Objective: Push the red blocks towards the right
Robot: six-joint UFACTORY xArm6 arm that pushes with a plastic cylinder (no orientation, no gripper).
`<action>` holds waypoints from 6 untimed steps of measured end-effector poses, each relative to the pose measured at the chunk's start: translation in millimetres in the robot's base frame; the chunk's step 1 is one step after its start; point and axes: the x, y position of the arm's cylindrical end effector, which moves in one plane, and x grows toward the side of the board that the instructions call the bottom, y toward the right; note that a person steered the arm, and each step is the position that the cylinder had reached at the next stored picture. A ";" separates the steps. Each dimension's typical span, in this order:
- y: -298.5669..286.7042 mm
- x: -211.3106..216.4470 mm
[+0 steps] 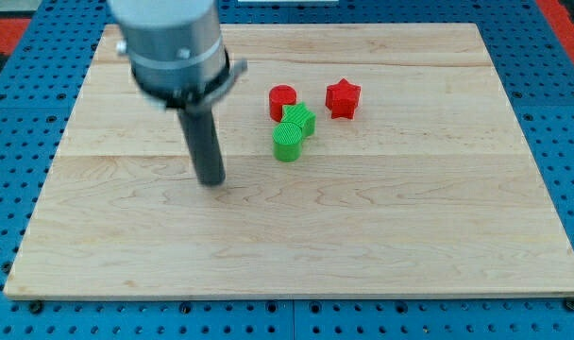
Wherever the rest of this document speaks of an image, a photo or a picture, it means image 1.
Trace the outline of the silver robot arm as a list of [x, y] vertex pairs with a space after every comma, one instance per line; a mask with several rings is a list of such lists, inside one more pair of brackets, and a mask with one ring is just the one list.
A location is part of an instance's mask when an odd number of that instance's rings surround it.
[[208, 110], [247, 70], [229, 60], [215, 0], [109, 0], [117, 50], [140, 89], [186, 111]]

